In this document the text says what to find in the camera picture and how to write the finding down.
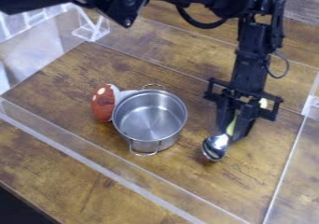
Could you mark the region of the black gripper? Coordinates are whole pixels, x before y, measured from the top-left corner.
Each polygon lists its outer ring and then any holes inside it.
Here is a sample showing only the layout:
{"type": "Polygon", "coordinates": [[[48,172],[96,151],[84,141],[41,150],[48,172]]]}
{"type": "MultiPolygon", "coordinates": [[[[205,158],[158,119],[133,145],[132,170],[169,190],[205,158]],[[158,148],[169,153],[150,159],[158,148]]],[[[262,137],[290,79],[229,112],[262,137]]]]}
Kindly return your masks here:
{"type": "Polygon", "coordinates": [[[210,77],[202,98],[216,103],[216,129],[218,134],[226,132],[226,127],[234,118],[234,108],[238,114],[234,122],[233,141],[244,138],[253,126],[254,119],[274,120],[282,99],[264,91],[266,75],[269,74],[270,54],[234,51],[234,68],[229,81],[210,77]],[[240,97],[253,100],[265,98],[273,101],[272,110],[261,108],[258,104],[244,103],[240,97]]]}

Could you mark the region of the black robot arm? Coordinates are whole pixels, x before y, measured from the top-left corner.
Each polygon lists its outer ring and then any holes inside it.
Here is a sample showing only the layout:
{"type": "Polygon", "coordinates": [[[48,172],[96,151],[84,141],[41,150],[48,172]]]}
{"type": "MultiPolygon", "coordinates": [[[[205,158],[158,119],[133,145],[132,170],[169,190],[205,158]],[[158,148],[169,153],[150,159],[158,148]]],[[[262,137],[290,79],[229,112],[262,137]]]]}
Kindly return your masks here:
{"type": "Polygon", "coordinates": [[[285,0],[0,0],[0,12],[15,15],[44,7],[70,3],[98,12],[121,27],[132,26],[148,3],[172,5],[180,17],[200,29],[214,29],[229,19],[237,20],[237,48],[234,69],[228,82],[216,78],[212,86],[221,93],[208,91],[205,98],[217,105],[216,127],[224,131],[234,126],[233,140],[246,136],[257,118],[273,120],[277,110],[262,108],[258,101],[281,98],[264,92],[270,73],[270,54],[282,46],[282,15],[285,0]]]}

